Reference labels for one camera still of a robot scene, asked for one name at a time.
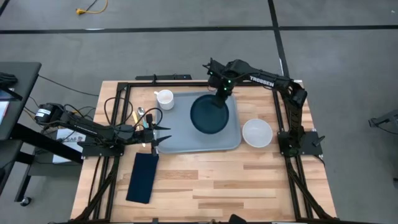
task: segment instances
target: butcher block tabletop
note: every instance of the butcher block tabletop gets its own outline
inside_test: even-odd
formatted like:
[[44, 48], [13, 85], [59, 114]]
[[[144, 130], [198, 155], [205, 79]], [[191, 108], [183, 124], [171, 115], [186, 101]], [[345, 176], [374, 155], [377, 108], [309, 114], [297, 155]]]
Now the butcher block tabletop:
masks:
[[[118, 81], [103, 82], [95, 122], [108, 124], [104, 115], [104, 102], [115, 96], [117, 85]], [[137, 111], [139, 106], [145, 109], [153, 108], [154, 91], [163, 89], [173, 92], [206, 91], [207, 87], [132, 87], [129, 100], [134, 110]], [[126, 146], [124, 155], [120, 158], [111, 222], [151, 222], [153, 218], [159, 218], [160, 222], [208, 222], [211, 219], [227, 222], [231, 214], [239, 215], [248, 222], [295, 220], [285, 160], [279, 152], [277, 142], [278, 122], [272, 91], [261, 86], [237, 86], [233, 94], [236, 97], [241, 128], [250, 119], [263, 119], [272, 128], [274, 137], [271, 143], [264, 148], [253, 148], [242, 139], [239, 147], [230, 151], [160, 154], [148, 204], [129, 202], [126, 195], [136, 153], [150, 153], [150, 146]], [[109, 117], [112, 114], [113, 103], [111, 100], [107, 105]], [[118, 122], [122, 106], [120, 103]], [[282, 100], [280, 107], [286, 121]], [[135, 124], [134, 119], [131, 117], [126, 124]], [[307, 102], [303, 107], [302, 125], [306, 130], [314, 128]], [[89, 157], [84, 161], [71, 218], [77, 217], [87, 206], [97, 159]], [[314, 156], [302, 156], [302, 160], [309, 191], [324, 210], [335, 217], [323, 164]], [[100, 181], [102, 162], [103, 159], [98, 167], [93, 195]], [[113, 160], [110, 159], [108, 171], [112, 163]], [[297, 192], [301, 214], [304, 217], [302, 194], [299, 189]], [[104, 218], [107, 199], [108, 192], [105, 192], [100, 218]]]

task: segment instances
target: white mug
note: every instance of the white mug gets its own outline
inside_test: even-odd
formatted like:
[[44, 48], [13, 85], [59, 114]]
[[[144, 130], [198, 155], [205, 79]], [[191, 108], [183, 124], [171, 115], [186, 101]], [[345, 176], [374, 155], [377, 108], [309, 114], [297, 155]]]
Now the white mug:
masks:
[[170, 110], [174, 106], [174, 95], [170, 90], [162, 90], [160, 92], [154, 92], [156, 99], [159, 102], [160, 107], [163, 110]]

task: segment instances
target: white bowl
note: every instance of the white bowl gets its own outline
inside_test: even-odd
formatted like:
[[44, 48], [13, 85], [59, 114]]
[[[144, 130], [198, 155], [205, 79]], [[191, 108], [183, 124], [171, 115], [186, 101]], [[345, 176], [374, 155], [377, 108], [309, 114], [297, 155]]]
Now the white bowl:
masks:
[[266, 147], [272, 140], [272, 129], [261, 119], [251, 119], [243, 126], [243, 139], [253, 147]]

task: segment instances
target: floor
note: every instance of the floor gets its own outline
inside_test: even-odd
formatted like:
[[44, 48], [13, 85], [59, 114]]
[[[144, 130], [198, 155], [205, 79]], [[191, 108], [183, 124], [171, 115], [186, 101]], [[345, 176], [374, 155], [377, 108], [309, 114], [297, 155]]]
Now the floor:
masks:
[[[91, 2], [10, 0], [1, 14], [0, 30], [272, 25], [266, 0], [113, 0], [101, 14], [75, 14], [77, 7]], [[93, 10], [103, 4], [97, 2]], [[280, 26], [398, 24], [398, 2], [393, 0], [274, 0], [274, 4]], [[398, 139], [371, 129], [368, 119], [398, 108], [398, 30], [280, 34], [290, 76], [303, 80], [315, 126], [326, 136], [322, 148], [338, 216], [396, 223], [398, 189], [392, 178], [398, 177]], [[188, 73], [205, 79], [201, 65], [210, 57], [223, 63], [240, 58], [253, 67], [282, 73], [271, 30], [1, 34], [0, 49], [1, 61], [41, 62], [42, 76], [90, 93], [98, 93], [103, 80], [133, 80], [153, 73]], [[31, 96], [38, 103], [96, 105], [95, 97], [43, 79]], [[35, 109], [31, 101], [27, 107]], [[26, 114], [20, 122], [39, 130]], [[0, 197], [1, 223], [68, 220], [78, 177], [32, 178], [27, 195], [34, 202], [20, 207], [13, 199], [23, 166], [16, 164]]]

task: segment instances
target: yellow cable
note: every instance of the yellow cable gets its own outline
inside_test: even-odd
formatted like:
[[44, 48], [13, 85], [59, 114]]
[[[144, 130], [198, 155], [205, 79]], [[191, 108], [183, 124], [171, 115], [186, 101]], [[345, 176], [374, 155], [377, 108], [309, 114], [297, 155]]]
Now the yellow cable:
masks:
[[105, 0], [105, 6], [104, 6], [104, 8], [101, 9], [101, 10], [99, 10], [99, 11], [86, 11], [86, 10], [84, 10], [84, 9], [76, 9], [76, 14], [78, 14], [78, 15], [83, 14], [83, 13], [98, 14], [98, 13], [101, 13], [101, 12], [105, 11], [105, 9], [107, 8], [107, 6], [108, 6], [108, 0]]

